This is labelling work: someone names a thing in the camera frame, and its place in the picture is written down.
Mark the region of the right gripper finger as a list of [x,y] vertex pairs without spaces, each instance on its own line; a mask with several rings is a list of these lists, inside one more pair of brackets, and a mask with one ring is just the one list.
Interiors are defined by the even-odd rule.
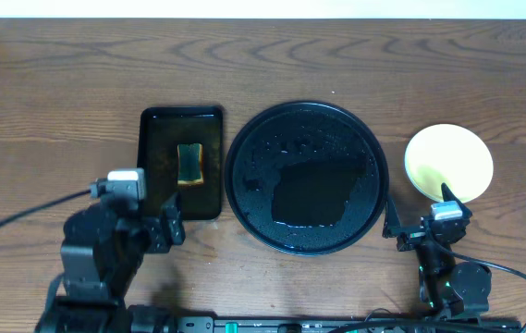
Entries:
[[390,194],[386,196],[385,202],[385,222],[382,236],[385,239],[395,238],[401,233],[401,223],[394,200]]
[[443,202],[454,201],[458,204],[462,204],[462,201],[453,193],[453,191],[445,183],[441,185],[441,192]]

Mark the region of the yellow plate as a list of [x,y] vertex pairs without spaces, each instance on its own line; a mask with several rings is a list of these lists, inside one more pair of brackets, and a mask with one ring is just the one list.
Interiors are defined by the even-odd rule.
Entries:
[[445,183],[464,203],[481,196],[494,175],[489,148],[474,132],[454,124],[436,124],[417,132],[404,154],[417,185],[442,202]]

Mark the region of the green and yellow sponge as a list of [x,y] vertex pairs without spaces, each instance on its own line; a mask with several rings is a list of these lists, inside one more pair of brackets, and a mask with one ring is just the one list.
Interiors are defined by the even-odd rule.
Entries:
[[179,187],[200,186],[204,183],[203,148],[201,143],[183,143],[177,146]]

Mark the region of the mint green plate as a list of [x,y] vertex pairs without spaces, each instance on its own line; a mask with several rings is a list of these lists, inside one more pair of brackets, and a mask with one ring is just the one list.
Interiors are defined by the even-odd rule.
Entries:
[[404,169],[405,169],[405,172],[406,172],[406,176],[407,176],[409,182],[410,182],[410,183],[412,184],[412,186],[414,187],[414,189],[415,189],[416,191],[418,191],[420,194],[422,194],[424,197],[426,197],[426,198],[428,198],[428,199],[430,199],[430,200],[433,200],[433,198],[432,198],[428,193],[426,193],[421,187],[419,187],[419,186],[417,185],[416,181],[415,181],[414,178],[413,178],[412,172],[411,172],[411,170],[410,170],[410,168],[409,168],[409,165],[408,165],[408,163],[406,162],[406,160],[405,160],[405,162],[404,162]]

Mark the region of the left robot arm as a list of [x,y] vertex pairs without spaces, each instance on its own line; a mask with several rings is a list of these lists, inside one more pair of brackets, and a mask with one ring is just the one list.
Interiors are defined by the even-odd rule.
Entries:
[[142,201],[104,195],[70,217],[61,245],[65,294],[46,301],[37,332],[176,332],[169,311],[125,304],[144,255],[168,253],[186,239],[181,200],[172,194],[157,216],[141,213]]

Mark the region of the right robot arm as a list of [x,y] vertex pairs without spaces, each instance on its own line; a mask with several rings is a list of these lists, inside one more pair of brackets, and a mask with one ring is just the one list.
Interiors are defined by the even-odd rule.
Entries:
[[489,268],[468,259],[457,263],[450,246],[466,235],[471,210],[446,184],[443,201],[431,206],[418,225],[404,227],[394,201],[385,207],[383,236],[397,240],[397,250],[414,252],[419,262],[419,295],[440,319],[472,319],[489,310],[492,288]]

